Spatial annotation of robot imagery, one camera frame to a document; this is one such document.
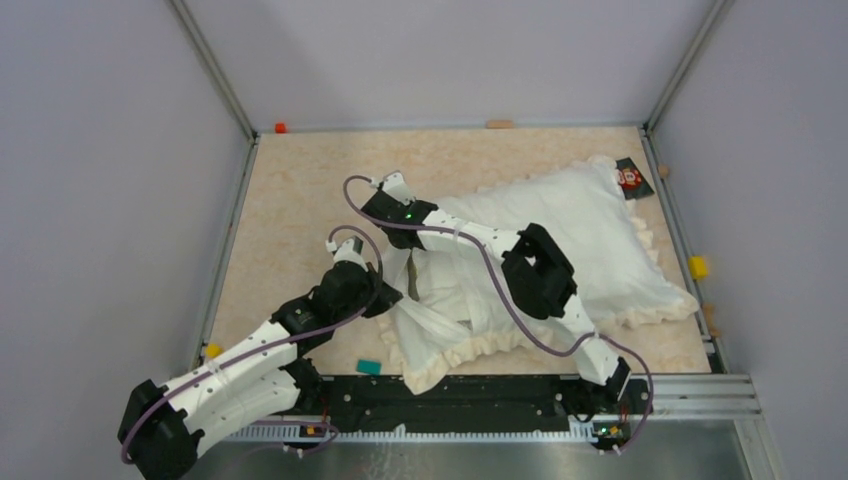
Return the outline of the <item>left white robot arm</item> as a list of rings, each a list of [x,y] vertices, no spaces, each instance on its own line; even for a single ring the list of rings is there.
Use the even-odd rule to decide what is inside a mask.
[[[284,302],[218,357],[162,383],[146,379],[129,395],[118,427],[119,458],[145,479],[179,479],[214,445],[267,415],[308,413],[320,376],[307,354],[341,327],[391,308],[400,294],[382,280],[383,263],[362,250],[374,241],[353,229],[328,240],[333,264],[306,294]]]

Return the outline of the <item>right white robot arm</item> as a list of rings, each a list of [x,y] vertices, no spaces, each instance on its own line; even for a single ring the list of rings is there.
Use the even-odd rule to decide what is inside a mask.
[[[626,400],[632,369],[621,347],[596,329],[578,295],[574,267],[543,226],[509,230],[458,217],[416,198],[399,172],[363,180],[374,192],[353,210],[391,246],[480,262],[482,282],[522,336],[551,356],[575,361],[594,409],[612,412]]]

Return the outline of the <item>white ruffled pillowcase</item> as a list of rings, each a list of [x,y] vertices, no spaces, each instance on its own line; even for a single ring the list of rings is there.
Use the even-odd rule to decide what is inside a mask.
[[[413,199],[399,174],[385,178],[365,211],[389,241],[385,280],[402,299],[381,334],[412,393],[521,346],[572,359],[616,395],[629,367],[602,334],[696,312],[664,276],[619,177],[615,160],[596,155],[436,202]]]

